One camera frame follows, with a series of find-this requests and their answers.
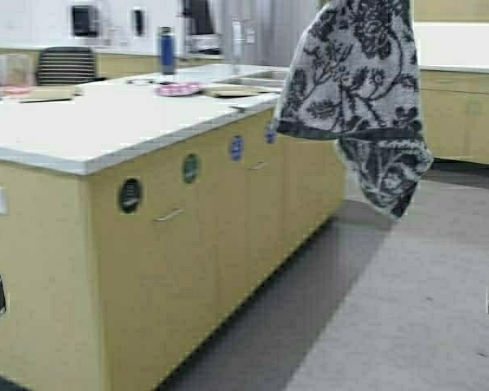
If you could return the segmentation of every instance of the black office chair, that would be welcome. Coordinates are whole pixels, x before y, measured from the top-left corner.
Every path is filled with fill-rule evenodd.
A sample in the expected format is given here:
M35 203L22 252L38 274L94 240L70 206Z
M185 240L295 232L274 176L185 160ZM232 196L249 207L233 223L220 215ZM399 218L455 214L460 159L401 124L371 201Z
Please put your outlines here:
M183 0L183 17L190 20L190 34L214 35L214 23L208 0ZM220 48L209 48L198 50L203 55L220 55Z
M105 80L96 76L95 53L82 46L44 49L38 57L35 76L38 86L69 86Z

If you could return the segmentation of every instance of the sink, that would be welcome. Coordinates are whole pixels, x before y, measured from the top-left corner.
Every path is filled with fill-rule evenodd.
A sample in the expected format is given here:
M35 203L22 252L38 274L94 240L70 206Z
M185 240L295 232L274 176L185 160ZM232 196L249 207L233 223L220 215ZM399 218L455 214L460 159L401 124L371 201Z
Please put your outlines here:
M218 84L232 84L238 86L266 87L269 89L282 90L284 80L259 79L251 77L236 77L220 81Z
M266 71L247 76L249 79L286 80L288 71Z

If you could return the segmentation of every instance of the floor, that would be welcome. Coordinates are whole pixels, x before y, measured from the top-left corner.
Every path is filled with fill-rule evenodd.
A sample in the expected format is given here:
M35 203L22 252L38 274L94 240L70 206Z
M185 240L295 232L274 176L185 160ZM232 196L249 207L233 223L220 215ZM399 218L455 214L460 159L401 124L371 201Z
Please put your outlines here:
M396 224L350 182L338 216L159 391L489 391L489 170L440 169Z

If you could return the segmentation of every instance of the cabinet handle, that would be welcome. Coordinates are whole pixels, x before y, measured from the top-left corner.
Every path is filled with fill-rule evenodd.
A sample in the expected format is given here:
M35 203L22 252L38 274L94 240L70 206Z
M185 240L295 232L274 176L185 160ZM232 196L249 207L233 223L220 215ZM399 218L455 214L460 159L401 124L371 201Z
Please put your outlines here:
M169 220L172 220L174 217L179 216L184 211L185 211L184 209L176 209L171 214L169 214L167 216L155 218L154 221L155 222L168 222Z
M268 165L268 163L263 161L262 163L259 163L258 165L255 165L254 167L250 167L249 169L257 171L258 169L262 169L263 167L266 167L267 165Z

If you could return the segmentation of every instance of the cabinet door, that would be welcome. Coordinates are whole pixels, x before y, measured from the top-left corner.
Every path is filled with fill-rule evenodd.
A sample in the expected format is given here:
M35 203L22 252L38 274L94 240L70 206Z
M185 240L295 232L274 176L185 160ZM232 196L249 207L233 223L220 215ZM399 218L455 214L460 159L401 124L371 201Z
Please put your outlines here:
M422 90L425 140L435 157L464 159L469 155L468 133L474 123L471 94Z
M233 161L232 138L243 136L246 121L194 138L201 157L200 223L205 241L215 247L218 321L222 322L249 295L244 163Z
M346 170L337 154L334 142L322 142L320 148L324 153L324 166L320 179L323 184L324 199L321 222L324 222L339 209L344 200Z
M182 183L184 144L91 177L104 335L113 390L148 390L214 325L213 260L200 248L194 194ZM121 213L128 178L143 187L139 208Z
M282 140L267 143L266 127L272 112L255 116L247 124L245 163L247 227L252 289L281 264L283 257L283 148Z
M416 0L415 20L420 22L489 22L489 0Z
M470 160L489 164L489 95L474 95L472 104L478 115L469 134Z
M295 251L321 222L327 208L324 184L331 175L324 159L324 144L284 138L284 255Z

